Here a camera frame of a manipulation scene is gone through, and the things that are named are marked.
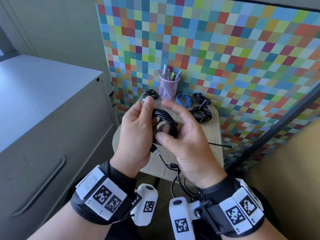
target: gray filing cabinet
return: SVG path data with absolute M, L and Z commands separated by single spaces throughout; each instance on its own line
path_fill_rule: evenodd
M 1 239 L 26 239 L 91 160 L 112 156 L 116 125 L 101 76 L 27 55 L 0 62 Z

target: cabinet drawer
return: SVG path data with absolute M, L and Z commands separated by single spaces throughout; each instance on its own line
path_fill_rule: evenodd
M 111 126 L 100 82 L 12 158 L 0 158 L 4 239 L 32 234 Z

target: hand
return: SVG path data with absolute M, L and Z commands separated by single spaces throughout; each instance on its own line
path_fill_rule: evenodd
M 128 177 L 135 178 L 150 159 L 153 109 L 154 100 L 148 96 L 144 102 L 136 102 L 122 118 L 118 149 L 110 165 Z
M 205 133 L 192 114 L 172 101 L 164 100 L 162 105 L 176 113 L 183 124 L 178 125 L 177 139 L 163 132 L 155 137 L 177 157 L 182 173 L 202 189 L 222 181 L 227 174 L 215 159 Z

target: person's left hand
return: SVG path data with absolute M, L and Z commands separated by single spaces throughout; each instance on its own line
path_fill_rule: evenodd
M 144 102 L 136 102 L 123 116 L 118 149 L 110 165 L 124 175 L 134 178 L 145 167 L 150 158 L 153 140 L 151 120 L 154 109 L 153 97 L 148 96 Z

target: person's right hand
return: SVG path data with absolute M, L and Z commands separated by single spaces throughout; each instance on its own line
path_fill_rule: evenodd
M 183 106 L 163 100 L 162 105 L 176 113 L 183 124 L 178 126 L 177 139 L 158 132 L 156 139 L 176 157 L 182 173 L 197 187 L 205 189 L 226 177 L 215 159 L 201 126 Z

